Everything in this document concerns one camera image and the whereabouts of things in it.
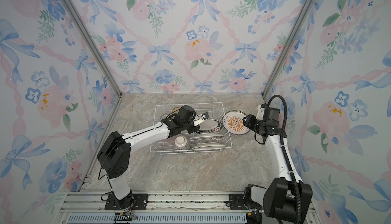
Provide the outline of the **orange sunburst pattern plate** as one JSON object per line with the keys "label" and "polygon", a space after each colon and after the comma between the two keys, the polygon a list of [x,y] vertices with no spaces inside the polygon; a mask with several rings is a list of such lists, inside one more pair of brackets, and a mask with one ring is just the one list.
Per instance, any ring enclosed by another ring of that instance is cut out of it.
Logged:
{"label": "orange sunburst pattern plate", "polygon": [[243,118],[247,115],[241,111],[233,110],[225,113],[222,123],[226,130],[235,135],[244,135],[249,129],[244,126]]}

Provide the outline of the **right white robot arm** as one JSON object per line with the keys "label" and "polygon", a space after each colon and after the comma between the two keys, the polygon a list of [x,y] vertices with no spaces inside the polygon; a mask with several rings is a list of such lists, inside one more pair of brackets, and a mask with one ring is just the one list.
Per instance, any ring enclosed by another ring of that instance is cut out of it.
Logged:
{"label": "right white robot arm", "polygon": [[251,214],[279,221],[302,224],[305,221],[313,191],[303,183],[288,153],[288,140],[279,122],[280,110],[262,104],[256,116],[243,118],[244,125],[261,136],[270,154],[275,178],[268,188],[249,184],[244,191],[243,203]]}

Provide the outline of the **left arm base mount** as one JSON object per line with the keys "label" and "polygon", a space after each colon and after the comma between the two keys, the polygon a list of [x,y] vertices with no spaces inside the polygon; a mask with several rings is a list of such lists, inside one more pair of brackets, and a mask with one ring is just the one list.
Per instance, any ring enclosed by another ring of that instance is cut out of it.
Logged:
{"label": "left arm base mount", "polygon": [[130,193],[123,199],[119,200],[111,191],[107,199],[102,199],[105,202],[105,210],[146,210],[149,195],[147,193]]}

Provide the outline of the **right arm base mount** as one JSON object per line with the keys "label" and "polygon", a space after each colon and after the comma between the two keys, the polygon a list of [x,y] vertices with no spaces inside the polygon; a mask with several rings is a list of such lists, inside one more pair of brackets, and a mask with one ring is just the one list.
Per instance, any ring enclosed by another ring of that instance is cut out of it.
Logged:
{"label": "right arm base mount", "polygon": [[226,206],[230,210],[245,210],[250,213],[260,213],[263,208],[263,199],[267,188],[249,184],[245,187],[244,192],[240,194],[229,194],[229,200]]}

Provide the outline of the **green banded rim plate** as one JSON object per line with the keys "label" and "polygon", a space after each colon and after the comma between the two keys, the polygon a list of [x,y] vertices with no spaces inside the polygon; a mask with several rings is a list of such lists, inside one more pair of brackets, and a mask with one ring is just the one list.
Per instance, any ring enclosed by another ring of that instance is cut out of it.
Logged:
{"label": "green banded rim plate", "polygon": [[202,122],[200,125],[200,129],[197,131],[198,134],[200,133],[216,133],[223,129],[223,124],[220,121],[213,120],[213,119],[207,119],[204,122]]}

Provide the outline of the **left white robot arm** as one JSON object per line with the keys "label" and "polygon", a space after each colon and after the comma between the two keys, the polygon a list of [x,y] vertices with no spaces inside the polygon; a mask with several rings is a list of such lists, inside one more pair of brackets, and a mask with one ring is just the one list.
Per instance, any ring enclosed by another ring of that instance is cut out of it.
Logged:
{"label": "left white robot arm", "polygon": [[209,119],[208,113],[199,115],[191,106],[183,105],[153,126],[125,134],[112,132],[98,152],[97,160],[105,170],[114,197],[121,201],[131,195],[125,173],[132,153],[183,131],[195,133],[206,119]]}

